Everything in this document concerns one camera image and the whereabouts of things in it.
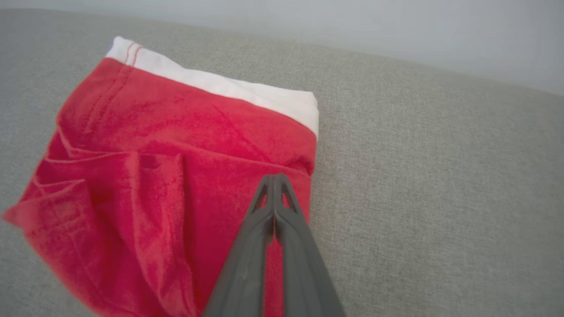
red velvet fabric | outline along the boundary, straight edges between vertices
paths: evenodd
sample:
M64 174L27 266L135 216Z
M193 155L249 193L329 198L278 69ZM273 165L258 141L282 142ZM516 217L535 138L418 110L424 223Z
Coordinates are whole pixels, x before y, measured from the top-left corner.
M199 316L265 174L286 174L309 217L315 146L291 118L105 58L4 219L102 316ZM268 317L281 257L272 243Z

gray couch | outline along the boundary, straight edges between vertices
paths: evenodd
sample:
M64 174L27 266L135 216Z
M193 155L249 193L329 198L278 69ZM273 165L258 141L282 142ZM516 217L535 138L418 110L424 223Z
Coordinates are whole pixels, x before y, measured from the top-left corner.
M564 97L403 60L139 19L0 10L0 209L116 35L312 91L311 229L349 316L564 315ZM0 224L4 316L89 316Z

textured gray fabric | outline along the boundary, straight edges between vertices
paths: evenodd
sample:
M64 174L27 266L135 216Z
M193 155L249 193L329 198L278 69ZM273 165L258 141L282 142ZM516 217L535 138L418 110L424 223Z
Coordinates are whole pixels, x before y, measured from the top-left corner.
M349 316L564 315L564 97L406 61L155 21L0 10L0 208L116 35L312 91L311 228ZM87 316L0 224L7 316Z

gray upholstery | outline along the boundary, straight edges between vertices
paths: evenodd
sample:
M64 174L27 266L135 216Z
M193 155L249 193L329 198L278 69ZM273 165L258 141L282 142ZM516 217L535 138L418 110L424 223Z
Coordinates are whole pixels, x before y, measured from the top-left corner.
M311 229L349 316L564 315L564 97L402 60L0 10L1 209L116 35L186 68L315 94ZM5 316L91 314L17 228L2 222L0 239Z

folded clothing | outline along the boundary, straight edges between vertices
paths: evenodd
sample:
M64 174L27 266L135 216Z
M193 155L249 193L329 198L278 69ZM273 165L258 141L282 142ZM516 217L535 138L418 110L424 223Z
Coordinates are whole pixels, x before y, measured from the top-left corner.
M312 93L184 69L117 37L3 218L96 313L199 316L265 174L286 174L309 218L317 132ZM281 258L272 243L265 316L283 316Z

